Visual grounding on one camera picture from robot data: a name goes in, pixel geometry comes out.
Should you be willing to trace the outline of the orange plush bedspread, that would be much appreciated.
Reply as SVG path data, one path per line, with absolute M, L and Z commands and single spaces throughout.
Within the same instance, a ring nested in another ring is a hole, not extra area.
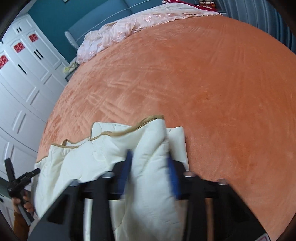
M 272 240 L 295 215 L 295 54 L 225 16 L 137 32 L 82 64 L 57 101 L 38 158 L 94 122 L 162 114 L 185 130 L 192 170 L 227 179 Z

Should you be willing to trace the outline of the white wardrobe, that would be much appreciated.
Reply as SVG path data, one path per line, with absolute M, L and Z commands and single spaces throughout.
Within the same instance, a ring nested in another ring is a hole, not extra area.
M 47 120 L 67 80 L 66 59 L 30 15 L 15 18 L 1 39 L 1 178 L 32 171 Z

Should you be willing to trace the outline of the pink embroidered quilt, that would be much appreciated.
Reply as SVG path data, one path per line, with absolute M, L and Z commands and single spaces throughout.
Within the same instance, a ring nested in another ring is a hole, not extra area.
M 85 63 L 96 54 L 123 41 L 128 36 L 153 26 L 191 17 L 220 15 L 209 8 L 205 9 L 197 9 L 186 4 L 168 3 L 107 23 L 99 30 L 86 34 L 77 50 L 76 62 L 78 64 Z

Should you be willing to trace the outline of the grey-blue curtain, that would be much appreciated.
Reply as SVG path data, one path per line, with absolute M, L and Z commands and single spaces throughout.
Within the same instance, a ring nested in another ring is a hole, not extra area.
M 295 36 L 283 17 L 268 1 L 215 1 L 218 12 L 248 23 L 279 40 L 295 52 Z

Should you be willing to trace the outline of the yellowish clutter on nightstand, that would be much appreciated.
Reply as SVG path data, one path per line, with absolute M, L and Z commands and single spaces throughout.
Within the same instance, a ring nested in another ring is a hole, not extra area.
M 67 67 L 64 67 L 63 73 L 65 75 L 68 75 L 72 73 L 74 70 L 76 70 L 79 67 L 79 64 L 76 62 L 76 60 L 73 60 L 70 62 L 70 64 Z

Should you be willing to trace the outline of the dark bedside table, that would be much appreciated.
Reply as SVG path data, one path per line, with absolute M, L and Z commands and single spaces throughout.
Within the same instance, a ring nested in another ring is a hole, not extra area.
M 73 74 L 75 73 L 75 71 L 76 71 L 76 70 L 73 70 L 71 73 L 69 73 L 69 74 L 66 75 L 65 79 L 66 79 L 67 82 L 70 81 L 70 79 L 71 79 L 71 77 L 73 76 Z

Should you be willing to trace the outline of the blue upholstered headboard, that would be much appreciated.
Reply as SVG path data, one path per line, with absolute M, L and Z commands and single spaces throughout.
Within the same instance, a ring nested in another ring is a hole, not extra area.
M 162 5 L 162 1 L 125 1 L 109 0 L 91 10 L 65 32 L 68 42 L 78 49 L 90 31 L 99 30 L 102 26 L 135 13 Z

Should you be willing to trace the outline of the plush dolls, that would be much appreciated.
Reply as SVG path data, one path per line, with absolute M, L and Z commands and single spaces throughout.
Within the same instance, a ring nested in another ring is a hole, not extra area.
M 205 8 L 213 9 L 213 10 L 217 9 L 214 1 L 201 0 L 199 1 L 199 5 Z

